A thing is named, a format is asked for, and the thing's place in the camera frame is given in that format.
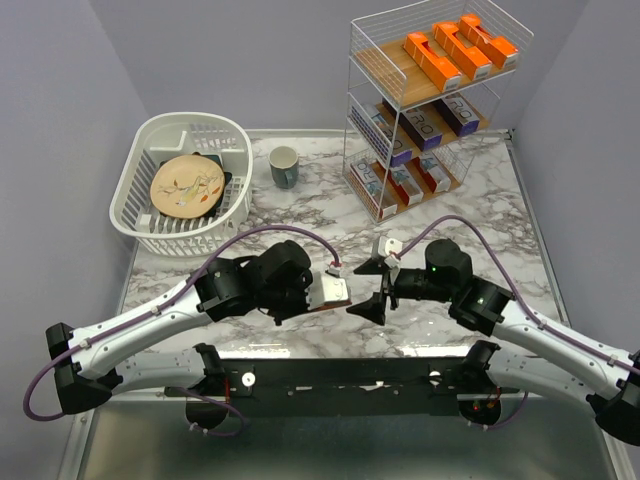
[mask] product box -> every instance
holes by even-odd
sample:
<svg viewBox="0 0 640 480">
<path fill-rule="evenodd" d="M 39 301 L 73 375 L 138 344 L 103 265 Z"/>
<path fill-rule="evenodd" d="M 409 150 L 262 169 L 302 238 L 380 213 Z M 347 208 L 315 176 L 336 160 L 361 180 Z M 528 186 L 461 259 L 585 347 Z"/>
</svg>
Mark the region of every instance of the product box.
<svg viewBox="0 0 640 480">
<path fill-rule="evenodd" d="M 366 110 L 366 115 L 369 118 L 364 118 L 359 109 L 353 105 L 351 107 L 351 119 L 360 130 L 360 133 L 369 140 L 369 143 L 373 146 L 378 155 L 386 159 L 389 154 L 389 143 L 380 138 L 380 134 L 376 131 L 372 122 L 375 122 L 389 141 L 391 141 L 391 138 L 393 137 L 393 130 L 374 105 L 365 104 L 363 108 Z M 402 165 L 410 160 L 411 146 L 406 145 L 405 142 L 396 135 L 393 144 L 393 151 L 391 152 L 391 166 L 395 167 L 396 165 Z"/>
<path fill-rule="evenodd" d="M 429 39 L 424 33 L 408 34 L 403 47 L 441 92 L 450 92 L 460 86 L 460 71 L 451 60 L 440 57 L 429 47 Z"/>
<path fill-rule="evenodd" d="M 378 203 L 380 202 L 380 194 L 382 193 L 382 182 L 376 175 L 376 172 L 371 169 L 371 165 L 369 165 L 366 159 L 352 163 L 351 171 L 358 178 L 373 204 L 380 207 L 381 218 L 386 218 L 396 213 L 398 204 L 393 199 L 393 196 L 386 190 L 382 196 L 382 205 Z"/>
<path fill-rule="evenodd" d="M 467 47 L 456 34 L 460 31 L 453 22 L 440 22 L 433 25 L 436 42 L 453 58 L 462 72 L 471 80 L 481 80 L 491 72 L 491 60 L 476 46 Z"/>
<path fill-rule="evenodd" d="M 391 115 L 396 115 L 395 109 L 386 99 L 383 99 L 382 103 Z M 401 113 L 399 122 L 421 151 L 437 147 L 442 142 L 442 131 L 421 107 L 411 108 Z"/>
<path fill-rule="evenodd" d="M 446 192 L 451 188 L 451 178 L 433 153 L 423 153 L 412 162 L 432 193 Z"/>
<path fill-rule="evenodd" d="M 459 93 L 440 98 L 433 106 L 457 136 L 464 137 L 478 130 L 480 118 Z"/>
<path fill-rule="evenodd" d="M 405 205 L 411 206 L 422 201 L 424 193 L 411 175 L 406 165 L 389 169 L 387 181 L 391 184 Z"/>
<path fill-rule="evenodd" d="M 518 49 L 504 37 L 494 37 L 484 28 L 482 20 L 474 13 L 467 13 L 458 22 L 460 33 L 480 49 L 498 68 L 511 67 L 518 61 Z"/>
</svg>

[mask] orange box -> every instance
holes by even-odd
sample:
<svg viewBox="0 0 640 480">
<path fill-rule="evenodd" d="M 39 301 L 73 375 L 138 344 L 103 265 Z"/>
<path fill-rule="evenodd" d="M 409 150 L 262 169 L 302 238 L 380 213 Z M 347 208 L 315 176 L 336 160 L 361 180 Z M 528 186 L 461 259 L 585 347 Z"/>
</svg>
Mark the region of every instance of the orange box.
<svg viewBox="0 0 640 480">
<path fill-rule="evenodd" d="M 471 80 L 480 80 L 489 76 L 491 60 L 476 46 L 467 47 L 456 34 L 460 31 L 453 22 L 440 22 L 433 26 L 436 42 L 456 62 L 464 74 Z"/>
<path fill-rule="evenodd" d="M 422 32 L 407 35 L 404 49 L 441 92 L 455 90 L 462 75 L 448 58 L 440 57 L 429 48 L 429 39 Z"/>
<path fill-rule="evenodd" d="M 477 46 L 498 67 L 510 67 L 518 60 L 518 49 L 504 37 L 494 37 L 481 27 L 482 20 L 467 13 L 460 17 L 460 33 Z"/>
</svg>

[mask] white dish rack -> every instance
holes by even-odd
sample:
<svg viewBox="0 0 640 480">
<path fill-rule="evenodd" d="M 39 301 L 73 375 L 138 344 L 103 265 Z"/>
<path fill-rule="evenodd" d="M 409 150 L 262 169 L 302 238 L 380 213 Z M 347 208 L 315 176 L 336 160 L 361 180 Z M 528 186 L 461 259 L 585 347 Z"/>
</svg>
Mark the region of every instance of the white dish rack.
<svg viewBox="0 0 640 480">
<path fill-rule="evenodd" d="M 151 204 L 151 182 L 160 164 L 180 155 L 218 154 L 223 169 L 233 175 L 222 204 L 210 218 L 177 219 Z M 207 113 L 165 113 L 145 122 L 136 133 L 109 218 L 125 235 L 137 238 L 149 251 L 171 257 L 212 253 L 238 233 L 251 205 L 253 154 L 246 132 L 235 122 Z"/>
</svg>

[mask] gray wall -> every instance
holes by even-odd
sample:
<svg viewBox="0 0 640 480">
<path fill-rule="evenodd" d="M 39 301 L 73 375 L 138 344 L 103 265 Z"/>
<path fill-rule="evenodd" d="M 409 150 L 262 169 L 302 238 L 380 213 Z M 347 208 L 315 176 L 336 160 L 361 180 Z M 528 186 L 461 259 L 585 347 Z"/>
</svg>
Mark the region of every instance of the gray wall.
<svg viewBox="0 0 640 480">
<path fill-rule="evenodd" d="M 516 136 L 571 323 L 632 352 L 640 349 L 638 22 L 637 0 L 591 1 Z M 640 474 L 640 450 L 630 454 Z"/>
<path fill-rule="evenodd" d="M 151 115 L 344 128 L 349 22 L 411 0 L 90 0 Z M 495 125 L 513 127 L 587 0 L 496 0 L 536 34 Z"/>
<path fill-rule="evenodd" d="M 131 245 L 107 210 L 146 113 L 86 0 L 1 2 L 0 65 L 0 477 L 47 480 L 69 422 L 22 394 L 46 327 L 115 313 Z M 59 409 L 50 378 L 34 406 Z"/>
</svg>

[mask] white cable clip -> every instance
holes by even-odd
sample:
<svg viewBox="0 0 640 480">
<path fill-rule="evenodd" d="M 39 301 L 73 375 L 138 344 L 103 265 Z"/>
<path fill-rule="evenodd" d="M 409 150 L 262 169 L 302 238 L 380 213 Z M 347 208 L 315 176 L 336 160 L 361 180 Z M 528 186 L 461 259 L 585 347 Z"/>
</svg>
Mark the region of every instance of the white cable clip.
<svg viewBox="0 0 640 480">
<path fill-rule="evenodd" d="M 384 264 L 389 267 L 389 280 L 391 280 L 392 284 L 396 282 L 398 275 L 400 275 L 400 261 L 395 252 L 390 252 L 384 258 Z"/>
<path fill-rule="evenodd" d="M 387 267 L 393 270 L 400 266 L 400 259 L 397 257 L 396 252 L 391 252 L 385 257 L 384 263 Z"/>
<path fill-rule="evenodd" d="M 340 278 L 340 267 L 342 267 L 341 263 L 331 262 L 327 267 L 326 273 L 332 277 Z"/>
</svg>

